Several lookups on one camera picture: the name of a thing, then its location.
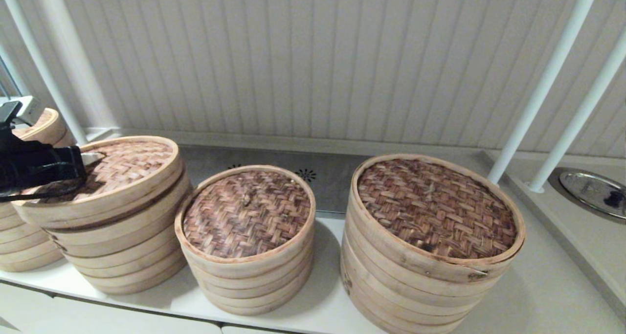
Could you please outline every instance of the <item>stack of bamboo steamers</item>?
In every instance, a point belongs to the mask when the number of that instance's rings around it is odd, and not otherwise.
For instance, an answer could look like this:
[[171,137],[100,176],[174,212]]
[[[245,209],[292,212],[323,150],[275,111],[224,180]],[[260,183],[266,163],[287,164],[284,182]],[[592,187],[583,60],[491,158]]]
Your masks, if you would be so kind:
[[449,333],[524,239],[521,213],[485,178],[428,156],[379,156],[353,176],[341,276],[383,330]]
[[[96,289],[127,294],[154,287],[185,266],[174,216],[192,191],[177,145],[166,138],[130,136],[95,142],[82,152],[105,157],[88,167],[78,191],[13,205],[43,228]],[[66,189],[75,181],[38,189]]]
[[[38,244],[53,261],[57,247],[94,287],[123,294],[158,285],[188,263],[209,301],[242,315],[280,307],[307,281],[315,197],[294,173],[249,165],[192,191],[168,139],[116,138],[81,151],[105,158],[78,191],[14,202],[29,224],[0,206],[0,269],[28,268],[27,258],[13,256],[22,263],[8,266],[7,249]],[[507,271],[524,240],[521,213],[485,178],[429,156],[378,156],[353,175],[340,276],[355,307],[383,330],[445,334]]]
[[[54,147],[74,144],[74,136],[54,109],[46,108],[35,125],[15,129],[18,138]],[[0,270],[27,271],[49,265],[63,256],[36,225],[25,224],[10,203],[0,203]]]
[[206,298],[234,314],[289,301],[313,265],[315,198],[292,172],[250,165],[203,182],[181,206],[176,235]]

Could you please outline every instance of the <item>bamboo steamer lid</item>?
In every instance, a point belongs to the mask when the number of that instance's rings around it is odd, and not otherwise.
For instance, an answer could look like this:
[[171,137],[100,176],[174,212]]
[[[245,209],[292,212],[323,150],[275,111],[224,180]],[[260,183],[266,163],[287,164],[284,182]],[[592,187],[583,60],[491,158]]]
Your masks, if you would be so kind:
[[387,258],[459,283],[499,277],[525,240],[521,212],[499,187],[430,156],[377,156],[355,172],[351,221]]
[[[12,202],[23,220],[45,229],[102,225],[148,207],[183,173],[174,141],[158,136],[129,136],[81,147],[105,158],[88,168],[87,183],[57,198]],[[54,182],[37,192],[67,188]]]
[[228,267],[263,261],[303,244],[313,229],[315,199],[294,173],[250,165],[206,180],[180,211],[175,227],[183,245]]

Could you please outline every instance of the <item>white countertop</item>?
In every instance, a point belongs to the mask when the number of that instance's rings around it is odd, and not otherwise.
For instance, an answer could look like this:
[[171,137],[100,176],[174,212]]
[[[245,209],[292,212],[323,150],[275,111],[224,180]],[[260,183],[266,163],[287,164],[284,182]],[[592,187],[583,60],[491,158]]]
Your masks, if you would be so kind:
[[[535,216],[550,223],[553,234],[557,233],[561,244],[566,243],[573,260],[596,281],[597,288],[612,301],[615,310],[626,315],[626,224],[601,218],[579,207],[548,182],[543,185],[543,193],[530,191],[525,182],[532,180],[544,159],[542,154],[518,153],[507,174]],[[595,172],[626,184],[624,159],[565,156],[559,167]]]
[[[465,164],[484,174],[479,165]],[[517,196],[507,186],[503,188],[524,215],[526,243],[511,269],[454,333],[623,334],[623,323],[577,265]],[[312,334],[382,334],[354,308],[342,288],[338,262],[344,221],[329,216],[317,214],[313,272],[304,288],[283,307],[261,316],[237,316],[213,306],[188,267],[158,287],[123,296],[92,288],[65,260],[28,272],[0,271],[0,280],[78,299],[204,320]]]

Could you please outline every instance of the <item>white power adapter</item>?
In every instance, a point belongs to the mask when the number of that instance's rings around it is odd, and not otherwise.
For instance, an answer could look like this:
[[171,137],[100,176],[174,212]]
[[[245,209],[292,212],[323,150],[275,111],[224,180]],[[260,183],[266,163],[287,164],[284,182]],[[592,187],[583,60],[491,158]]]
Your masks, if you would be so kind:
[[9,102],[21,102],[22,108],[18,111],[18,115],[14,119],[14,124],[27,124],[33,126],[43,114],[44,106],[39,100],[33,96],[22,96],[9,100]]

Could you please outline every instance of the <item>woven bamboo lid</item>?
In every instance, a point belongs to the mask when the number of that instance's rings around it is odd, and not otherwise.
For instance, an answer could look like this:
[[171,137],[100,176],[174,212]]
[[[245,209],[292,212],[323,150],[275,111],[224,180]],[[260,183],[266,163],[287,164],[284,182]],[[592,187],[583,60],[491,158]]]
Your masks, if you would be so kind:
[[[97,198],[98,195],[114,193],[137,183],[164,165],[170,164],[177,153],[174,142],[161,138],[152,140],[111,140],[107,144],[90,145],[82,152],[98,152],[105,155],[98,164],[87,167],[87,182],[77,191],[56,198],[39,200],[39,203],[57,203]],[[53,192],[67,189],[76,182],[65,180],[41,187],[37,192]]]
[[183,216],[186,240],[211,258],[276,252],[311,227],[315,201],[295,174],[269,165],[226,171],[201,184]]
[[437,256],[491,258],[518,239],[512,202],[477,174],[441,160],[380,158],[358,177],[358,195],[387,231]]

